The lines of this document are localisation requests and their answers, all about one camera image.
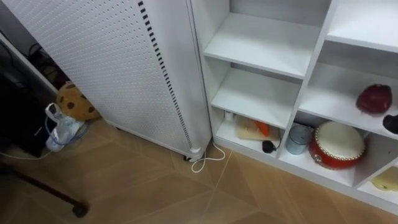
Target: orange object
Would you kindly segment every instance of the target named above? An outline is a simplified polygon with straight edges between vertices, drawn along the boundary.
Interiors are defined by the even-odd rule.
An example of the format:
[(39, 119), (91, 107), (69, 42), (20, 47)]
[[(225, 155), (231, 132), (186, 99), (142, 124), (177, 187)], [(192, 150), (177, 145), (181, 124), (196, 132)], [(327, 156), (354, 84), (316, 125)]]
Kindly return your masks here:
[(260, 129), (261, 133), (265, 136), (268, 137), (269, 136), (269, 126), (268, 124), (264, 124), (260, 121), (254, 121), (257, 128)]

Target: black rubber foot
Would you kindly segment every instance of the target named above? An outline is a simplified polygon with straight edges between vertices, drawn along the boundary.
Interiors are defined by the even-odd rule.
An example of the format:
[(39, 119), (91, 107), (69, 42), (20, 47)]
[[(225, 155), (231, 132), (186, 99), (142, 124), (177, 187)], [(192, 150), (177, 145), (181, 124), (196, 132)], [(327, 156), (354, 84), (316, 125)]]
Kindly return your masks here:
[(88, 207), (83, 204), (75, 205), (72, 209), (73, 214), (78, 218), (83, 218), (88, 213)]
[(192, 159), (192, 158), (189, 158), (189, 157), (187, 157), (187, 156), (184, 156), (184, 161), (188, 161), (188, 162), (190, 162), (190, 161), (191, 161), (191, 159)]

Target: wooden floor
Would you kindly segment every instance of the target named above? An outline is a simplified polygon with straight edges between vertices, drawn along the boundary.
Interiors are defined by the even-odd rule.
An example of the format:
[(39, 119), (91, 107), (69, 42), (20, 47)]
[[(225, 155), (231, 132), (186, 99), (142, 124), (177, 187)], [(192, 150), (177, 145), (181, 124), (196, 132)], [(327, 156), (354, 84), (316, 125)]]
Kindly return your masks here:
[[(220, 156), (212, 146), (212, 157)], [(71, 206), (14, 179), (0, 180), (0, 223), (397, 224), (390, 213), (226, 150), (194, 174), (182, 156), (95, 122), (82, 141), (39, 161), (7, 159), (90, 203)]]

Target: white perforated panel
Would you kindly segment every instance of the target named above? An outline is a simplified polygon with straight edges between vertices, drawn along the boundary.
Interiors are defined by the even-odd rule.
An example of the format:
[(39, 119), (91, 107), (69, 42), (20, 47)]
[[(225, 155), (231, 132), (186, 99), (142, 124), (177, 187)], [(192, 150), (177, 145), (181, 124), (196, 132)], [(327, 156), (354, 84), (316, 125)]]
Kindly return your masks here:
[(141, 0), (3, 2), (108, 121), (190, 149)]

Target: red drum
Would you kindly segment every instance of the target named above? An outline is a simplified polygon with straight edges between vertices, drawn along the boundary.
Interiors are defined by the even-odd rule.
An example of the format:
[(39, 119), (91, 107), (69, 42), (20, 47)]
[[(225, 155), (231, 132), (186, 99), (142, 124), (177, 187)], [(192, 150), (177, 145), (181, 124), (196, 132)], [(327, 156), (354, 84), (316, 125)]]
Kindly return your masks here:
[(365, 151), (365, 143), (353, 127), (329, 121), (316, 129), (309, 151), (321, 166), (345, 169), (358, 162)]

